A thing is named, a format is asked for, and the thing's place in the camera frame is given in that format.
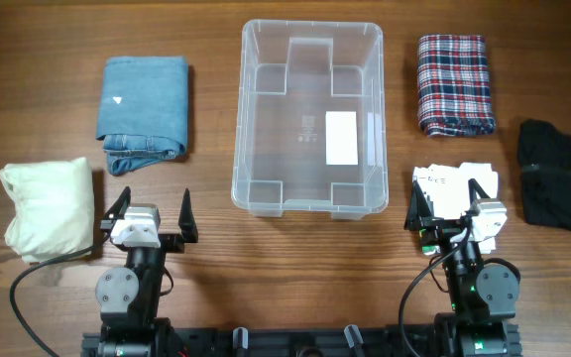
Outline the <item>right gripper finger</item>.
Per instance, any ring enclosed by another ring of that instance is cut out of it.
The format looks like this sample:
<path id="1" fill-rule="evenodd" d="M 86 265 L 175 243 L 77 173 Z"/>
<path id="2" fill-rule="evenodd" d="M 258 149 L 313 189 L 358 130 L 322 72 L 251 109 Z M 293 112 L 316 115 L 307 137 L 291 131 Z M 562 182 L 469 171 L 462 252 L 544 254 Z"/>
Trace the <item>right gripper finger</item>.
<path id="1" fill-rule="evenodd" d="M 414 180 L 403 228 L 408 231 L 419 231 L 430 226 L 433 217 L 430 200 L 424 194 L 419 182 Z"/>
<path id="2" fill-rule="evenodd" d="M 468 180 L 470 212 L 479 212 L 490 202 L 490 197 L 485 193 L 479 183 L 474 179 Z"/>

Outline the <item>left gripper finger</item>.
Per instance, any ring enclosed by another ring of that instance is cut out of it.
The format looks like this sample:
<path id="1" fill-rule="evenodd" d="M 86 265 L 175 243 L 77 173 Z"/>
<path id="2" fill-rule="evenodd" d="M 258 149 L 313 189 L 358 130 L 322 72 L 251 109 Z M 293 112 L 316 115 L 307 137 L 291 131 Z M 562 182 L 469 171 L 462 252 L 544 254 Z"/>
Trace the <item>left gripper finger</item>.
<path id="1" fill-rule="evenodd" d="M 192 212 L 190 191 L 187 188 L 182 197 L 180 213 L 178 217 L 178 227 L 184 243 L 198 242 L 198 229 Z"/>
<path id="2" fill-rule="evenodd" d="M 129 207 L 130 201 L 131 189 L 128 186 L 125 186 L 113 205 L 105 212 L 102 220 L 115 220 L 123 217 L 126 209 Z"/>

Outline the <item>white printed t-shirt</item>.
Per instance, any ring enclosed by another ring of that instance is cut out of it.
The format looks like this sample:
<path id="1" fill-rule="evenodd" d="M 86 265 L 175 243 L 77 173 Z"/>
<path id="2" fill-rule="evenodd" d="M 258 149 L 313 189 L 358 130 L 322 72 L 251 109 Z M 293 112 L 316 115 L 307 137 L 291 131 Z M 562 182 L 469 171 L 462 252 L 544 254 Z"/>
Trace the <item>white printed t-shirt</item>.
<path id="1" fill-rule="evenodd" d="M 432 164 L 428 168 L 415 167 L 412 173 L 412 180 L 419 182 L 430 200 L 433 215 L 443 219 L 458 219 L 469 210 L 469 179 L 475 179 L 490 198 L 497 198 L 499 174 L 491 164 L 463 163 L 459 167 Z M 477 242 L 482 254 L 491 254 L 496 249 L 496 237 Z"/>

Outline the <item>black garment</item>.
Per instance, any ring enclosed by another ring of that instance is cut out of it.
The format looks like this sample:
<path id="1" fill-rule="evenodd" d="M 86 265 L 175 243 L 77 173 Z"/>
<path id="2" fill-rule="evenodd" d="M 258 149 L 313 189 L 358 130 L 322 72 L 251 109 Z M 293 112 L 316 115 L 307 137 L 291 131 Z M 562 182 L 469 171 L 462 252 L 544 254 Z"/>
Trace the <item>black garment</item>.
<path id="1" fill-rule="evenodd" d="M 525 120 L 516 158 L 525 222 L 571 231 L 571 136 L 549 122 Z"/>

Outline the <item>red plaid shirt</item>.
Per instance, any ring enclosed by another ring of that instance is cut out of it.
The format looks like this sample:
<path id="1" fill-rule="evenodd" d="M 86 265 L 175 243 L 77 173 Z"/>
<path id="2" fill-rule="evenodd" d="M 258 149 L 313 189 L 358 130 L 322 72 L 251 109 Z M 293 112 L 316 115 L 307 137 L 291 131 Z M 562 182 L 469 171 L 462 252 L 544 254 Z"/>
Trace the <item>red plaid shirt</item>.
<path id="1" fill-rule="evenodd" d="M 432 34 L 417 48 L 418 126 L 428 137 L 490 135 L 496 129 L 485 38 Z"/>

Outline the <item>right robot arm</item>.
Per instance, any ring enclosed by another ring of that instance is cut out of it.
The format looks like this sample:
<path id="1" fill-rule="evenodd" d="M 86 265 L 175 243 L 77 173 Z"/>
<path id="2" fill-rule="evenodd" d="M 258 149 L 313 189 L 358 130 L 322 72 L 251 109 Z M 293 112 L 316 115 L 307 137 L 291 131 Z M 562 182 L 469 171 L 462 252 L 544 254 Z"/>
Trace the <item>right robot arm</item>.
<path id="1" fill-rule="evenodd" d="M 437 267 L 445 273 L 452 311 L 435 315 L 425 356 L 502 356 L 522 354 L 518 326 L 511 324 L 520 293 L 521 273 L 502 258 L 482 257 L 480 244 L 494 238 L 507 220 L 505 206 L 490 198 L 478 182 L 468 180 L 470 207 L 460 217 L 446 219 L 432 212 L 418 182 L 412 184 L 404 228 L 419 235 L 420 246 L 435 247 L 438 256 L 418 274 L 402 295 L 399 332 L 409 356 L 421 353 L 404 325 L 408 298 Z"/>

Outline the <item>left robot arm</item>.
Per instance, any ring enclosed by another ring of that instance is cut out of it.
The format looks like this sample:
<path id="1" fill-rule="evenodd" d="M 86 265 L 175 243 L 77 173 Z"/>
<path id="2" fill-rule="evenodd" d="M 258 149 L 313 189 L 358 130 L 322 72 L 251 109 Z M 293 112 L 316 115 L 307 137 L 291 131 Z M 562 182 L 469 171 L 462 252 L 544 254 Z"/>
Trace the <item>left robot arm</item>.
<path id="1" fill-rule="evenodd" d="M 111 243 L 127 254 L 122 267 L 112 268 L 99 278 L 95 296 L 100 305 L 101 332 L 86 335 L 83 356 L 186 356 L 187 348 L 166 317 L 158 316 L 166 255 L 183 253 L 184 245 L 198 241 L 190 192 L 182 197 L 177 233 L 160 231 L 161 217 L 153 204 L 131 201 L 125 187 L 103 215 L 100 230 Z"/>

